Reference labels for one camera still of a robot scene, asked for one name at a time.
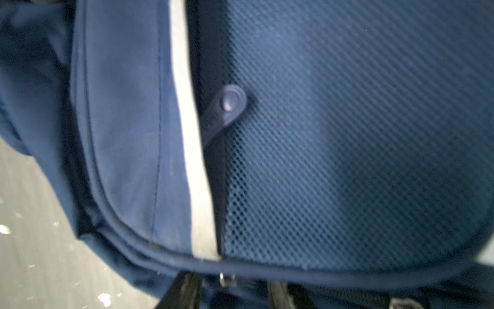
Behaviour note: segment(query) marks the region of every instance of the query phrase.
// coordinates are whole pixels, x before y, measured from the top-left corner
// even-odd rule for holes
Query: zipper pull
[[[237,120],[247,107],[247,95],[237,85],[225,85],[214,96],[199,122],[203,148]]]

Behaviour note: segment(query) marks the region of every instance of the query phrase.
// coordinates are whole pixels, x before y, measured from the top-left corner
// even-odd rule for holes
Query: blue mesh fabric
[[[222,0],[224,255],[331,271],[441,261],[493,202],[491,1]]]

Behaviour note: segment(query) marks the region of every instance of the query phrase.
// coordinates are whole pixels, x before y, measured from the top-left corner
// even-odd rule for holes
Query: white speck
[[[10,228],[8,228],[8,226],[0,224],[0,234],[10,234]]]
[[[98,295],[98,299],[100,302],[103,303],[103,306],[109,307],[112,304],[112,301],[110,300],[111,296],[108,293],[101,293]]]

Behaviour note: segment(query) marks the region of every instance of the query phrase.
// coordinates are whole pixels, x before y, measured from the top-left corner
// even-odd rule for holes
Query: speckled floor
[[[104,308],[104,293],[108,308],[151,309],[158,302],[74,238],[35,160],[0,139],[0,308]]]

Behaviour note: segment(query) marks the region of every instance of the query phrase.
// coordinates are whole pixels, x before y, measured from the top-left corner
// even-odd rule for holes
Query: backpack
[[[159,308],[491,308],[494,2],[0,8],[0,134]]]

